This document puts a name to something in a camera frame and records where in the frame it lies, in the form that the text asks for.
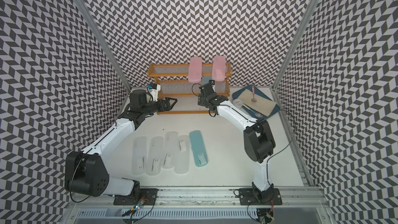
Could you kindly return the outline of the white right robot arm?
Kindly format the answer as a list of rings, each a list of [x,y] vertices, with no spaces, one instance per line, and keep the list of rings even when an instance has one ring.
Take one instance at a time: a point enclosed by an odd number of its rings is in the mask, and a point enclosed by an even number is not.
[[[211,83],[199,86],[198,105],[206,107],[215,116],[221,116],[243,133],[244,149],[254,162],[252,193],[256,202],[270,202],[275,194],[269,174],[269,161],[276,147],[267,120],[257,120],[244,114],[224,95],[218,95]]]

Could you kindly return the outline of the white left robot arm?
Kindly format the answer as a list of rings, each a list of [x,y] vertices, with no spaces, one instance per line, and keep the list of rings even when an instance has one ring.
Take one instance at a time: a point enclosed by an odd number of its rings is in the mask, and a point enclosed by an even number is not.
[[[130,102],[112,127],[82,151],[72,151],[66,157],[64,188],[69,193],[89,197],[101,195],[130,196],[136,181],[111,177],[105,163],[120,143],[146,120],[158,112],[173,109],[177,99],[156,98],[148,90],[130,93]]]

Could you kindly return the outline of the teal pencil case with label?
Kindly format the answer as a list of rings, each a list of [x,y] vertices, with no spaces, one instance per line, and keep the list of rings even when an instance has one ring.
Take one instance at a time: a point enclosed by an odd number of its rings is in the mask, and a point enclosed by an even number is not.
[[[192,131],[189,133],[189,137],[195,165],[199,168],[206,166],[208,164],[208,156],[201,131]]]

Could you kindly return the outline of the pink pencil case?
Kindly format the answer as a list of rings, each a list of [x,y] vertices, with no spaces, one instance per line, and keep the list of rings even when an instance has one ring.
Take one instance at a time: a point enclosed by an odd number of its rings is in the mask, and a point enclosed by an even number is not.
[[[216,56],[212,64],[212,79],[216,82],[222,82],[226,78],[226,57]]]
[[[188,67],[188,81],[189,83],[200,83],[202,80],[202,58],[192,57]]]

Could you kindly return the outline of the teal pencil case plain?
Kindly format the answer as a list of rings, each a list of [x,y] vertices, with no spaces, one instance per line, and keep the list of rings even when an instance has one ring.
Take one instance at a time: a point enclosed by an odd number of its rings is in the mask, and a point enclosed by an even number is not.
[[[211,80],[212,80],[212,76],[203,76],[201,84],[202,85],[208,84],[208,83],[210,83]]]

